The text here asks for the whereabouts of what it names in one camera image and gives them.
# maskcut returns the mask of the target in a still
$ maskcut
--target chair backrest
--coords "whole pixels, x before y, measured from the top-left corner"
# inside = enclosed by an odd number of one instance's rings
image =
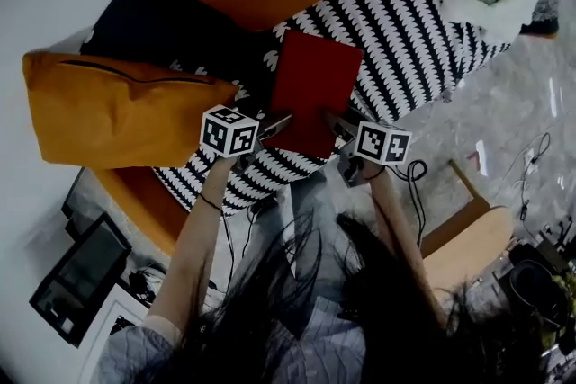
[[[494,208],[426,256],[424,267],[427,280],[436,297],[445,298],[448,290],[461,283],[474,281],[506,249],[513,230],[510,210]]]
[[[422,239],[422,247],[420,248],[422,257],[426,258],[442,248],[463,230],[471,226],[477,219],[488,213],[490,209],[490,204],[482,197],[469,201],[450,219]]]

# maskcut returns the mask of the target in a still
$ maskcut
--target gray floor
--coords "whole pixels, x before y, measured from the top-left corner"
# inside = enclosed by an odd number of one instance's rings
[[[410,158],[421,158],[429,167],[420,193],[431,231],[464,205],[468,196],[463,185],[446,166],[458,162],[478,190],[492,205],[520,211],[520,181],[526,169],[526,154],[537,150],[548,132],[551,145],[527,176],[526,198],[530,200],[526,227],[532,234],[544,225],[557,228],[559,219],[574,212],[576,187],[576,0],[561,0],[561,30],[556,40],[519,38],[505,54],[468,76],[453,93],[452,101],[437,101],[398,122],[414,132]],[[374,218],[368,191],[348,190],[334,166],[328,166],[330,190],[339,210],[350,210],[367,220]],[[416,224],[404,184],[399,183],[405,210]],[[168,258],[143,236],[107,197],[95,178],[86,172],[79,190],[109,210],[126,232],[135,250],[167,263]],[[229,220],[236,263],[246,242],[248,221],[240,212]],[[529,237],[517,220],[519,236]],[[211,279],[225,290],[230,270],[230,252],[220,230]],[[207,303],[218,302],[211,292]]]

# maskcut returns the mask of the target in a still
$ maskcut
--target long black hair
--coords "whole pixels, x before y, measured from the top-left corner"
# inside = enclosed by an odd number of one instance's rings
[[[319,234],[313,219],[304,219],[310,220],[310,230],[282,245],[280,233],[219,308],[199,314],[202,300],[195,299],[173,360],[161,370],[148,370],[141,381],[271,382],[282,359],[273,349],[275,322],[302,315],[320,267],[321,246],[309,272],[298,283],[288,283],[293,276],[286,255],[297,258]],[[544,382],[536,321],[506,311],[475,313],[465,289],[454,295],[452,310],[439,316],[402,253],[392,255],[368,226],[348,215],[339,215],[337,224],[359,262],[358,268],[342,261],[341,306],[364,333],[363,383]]]

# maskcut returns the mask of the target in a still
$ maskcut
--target wrist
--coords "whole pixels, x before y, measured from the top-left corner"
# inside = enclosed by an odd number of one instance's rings
[[[238,159],[236,157],[233,158],[219,157],[216,160],[216,162],[214,162],[214,164],[212,165],[210,173],[214,172],[219,174],[225,174],[228,176],[228,174],[230,173],[230,169],[232,168],[232,166],[234,166],[234,164],[236,164],[237,160]]]
[[[375,164],[369,160],[364,161],[364,168],[362,168],[362,176],[366,181],[371,181],[379,177],[381,174],[388,174],[382,165]]]
[[[212,165],[208,177],[202,186],[202,195],[220,207],[224,199],[229,176],[230,167],[226,163],[217,161]]]

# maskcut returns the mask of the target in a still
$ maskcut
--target red book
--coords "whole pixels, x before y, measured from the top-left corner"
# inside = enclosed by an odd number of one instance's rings
[[[346,111],[363,56],[342,43],[286,31],[269,113],[291,112],[292,122],[264,144],[329,158],[336,135],[323,110]]]

